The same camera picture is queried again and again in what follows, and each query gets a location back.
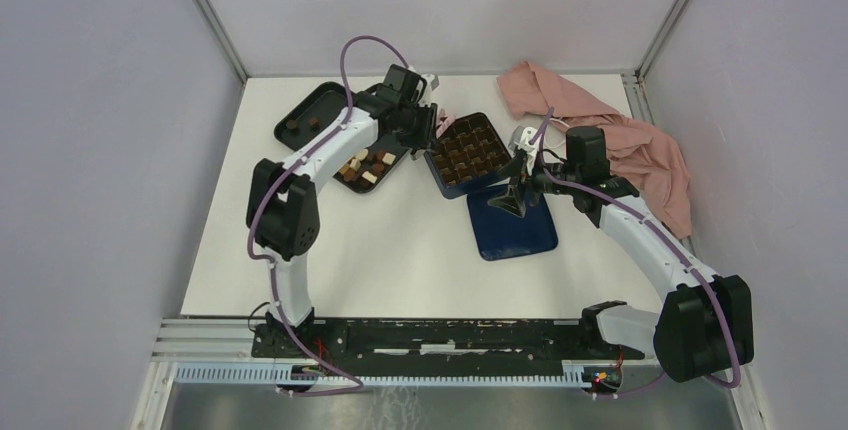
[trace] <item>metal floor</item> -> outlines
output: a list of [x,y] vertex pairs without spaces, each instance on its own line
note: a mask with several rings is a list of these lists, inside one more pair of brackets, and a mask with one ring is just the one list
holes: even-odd
[[[656,370],[628,371],[627,388]],[[592,401],[567,388],[383,387],[296,398],[260,385],[175,384],[165,429],[741,429],[730,392],[669,379],[646,393]]]

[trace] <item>gray wall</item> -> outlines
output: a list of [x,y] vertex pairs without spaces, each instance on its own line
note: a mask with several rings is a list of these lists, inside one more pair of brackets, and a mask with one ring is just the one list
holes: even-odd
[[240,85],[191,0],[0,0],[0,62],[0,428],[124,428]]
[[[533,59],[560,70],[639,64],[674,0],[211,0],[252,75],[338,72],[351,36],[382,36],[421,70],[499,72]],[[356,73],[385,70],[374,44]]]
[[704,259],[751,285],[772,428],[845,428],[848,0],[693,0],[648,78]]

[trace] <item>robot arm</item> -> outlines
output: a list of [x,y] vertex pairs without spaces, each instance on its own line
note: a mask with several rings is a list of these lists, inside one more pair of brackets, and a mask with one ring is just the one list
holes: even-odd
[[430,95],[438,80],[393,65],[374,93],[356,94],[350,119],[346,112],[310,144],[280,163],[263,159],[253,171],[247,208],[250,227],[259,203],[286,168],[299,165],[277,189],[260,216],[256,243],[273,261],[269,262],[272,315],[294,327],[312,313],[306,275],[306,259],[320,230],[317,196],[324,185],[351,155],[369,147],[381,136],[392,133],[413,151],[435,144],[437,109]]
[[691,270],[715,292],[733,337],[740,364],[753,359],[751,293],[738,276],[720,277],[696,259],[651,213],[639,192],[610,173],[603,130],[575,127],[566,133],[567,160],[548,164],[531,143],[534,128],[519,127],[510,147],[516,158],[504,167],[507,193],[489,204],[523,216],[525,198],[566,194],[575,207],[627,252],[664,300],[660,315],[625,302],[584,309],[582,323],[590,339],[624,345],[656,356],[678,382],[730,368],[720,324],[706,290]]

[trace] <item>black motor joint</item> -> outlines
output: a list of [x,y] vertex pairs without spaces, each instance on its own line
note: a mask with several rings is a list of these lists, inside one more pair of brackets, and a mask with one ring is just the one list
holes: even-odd
[[413,151],[429,150],[436,145],[438,107],[419,105],[426,88],[424,77],[392,65],[373,93],[356,94],[356,106],[379,122],[381,136],[393,134]]
[[506,193],[490,199],[489,205],[523,217],[525,196],[529,197],[531,205],[535,205],[544,193],[571,195],[575,208],[597,227],[600,226],[601,209],[607,202],[581,190],[560,185],[551,180],[547,173],[557,180],[579,183],[611,198],[639,195],[639,191],[625,178],[610,173],[610,161],[607,159],[606,140],[602,129],[569,128],[565,133],[565,145],[567,160],[543,163],[542,159],[537,159],[531,175],[524,174],[526,153],[520,150],[516,152],[513,161],[499,172],[501,176],[510,178]]
[[[279,163],[262,159],[253,169],[247,202],[246,224],[250,228],[265,194],[285,169]],[[279,253],[284,260],[305,254],[318,236],[318,192],[309,175],[289,175],[278,187],[286,201],[272,198],[259,216],[256,243]]]

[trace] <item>pink cloth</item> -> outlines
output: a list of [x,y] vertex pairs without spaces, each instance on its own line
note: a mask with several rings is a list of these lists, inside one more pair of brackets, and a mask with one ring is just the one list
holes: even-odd
[[[689,170],[673,138],[653,125],[625,117],[580,86],[534,63],[519,63],[498,77],[498,86],[515,118],[527,113],[545,115],[554,107],[554,116],[572,127],[602,128],[613,173],[641,190],[648,207],[675,236],[692,234],[686,194]],[[556,121],[551,124],[565,131]]]

